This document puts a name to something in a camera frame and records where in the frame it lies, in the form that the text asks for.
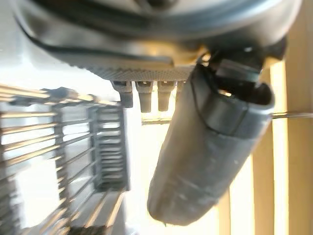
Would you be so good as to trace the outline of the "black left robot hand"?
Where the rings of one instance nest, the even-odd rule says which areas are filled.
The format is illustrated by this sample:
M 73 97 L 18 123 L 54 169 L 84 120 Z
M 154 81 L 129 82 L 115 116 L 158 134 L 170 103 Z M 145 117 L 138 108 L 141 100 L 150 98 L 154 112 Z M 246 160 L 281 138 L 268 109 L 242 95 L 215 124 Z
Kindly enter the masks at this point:
M 149 187 L 160 222 L 186 226 L 229 188 L 271 121 L 259 80 L 284 58 L 299 0 L 14 0 L 14 17 L 54 58 L 111 81 L 127 106 L 131 82 L 180 82 Z

